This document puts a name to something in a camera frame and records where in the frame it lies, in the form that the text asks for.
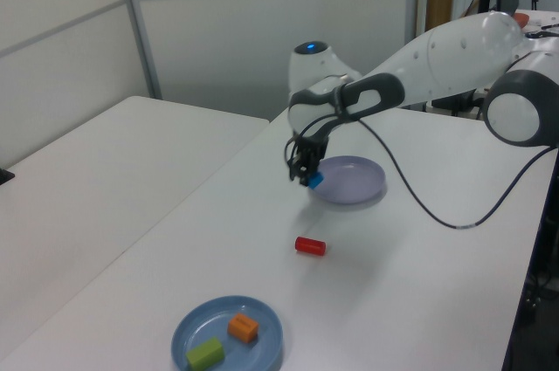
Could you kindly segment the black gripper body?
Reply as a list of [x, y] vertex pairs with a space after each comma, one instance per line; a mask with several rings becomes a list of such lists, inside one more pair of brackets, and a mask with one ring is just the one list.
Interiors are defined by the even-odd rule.
[[293, 145], [290, 160], [321, 161], [328, 148], [328, 137], [315, 139], [294, 135], [289, 142]]

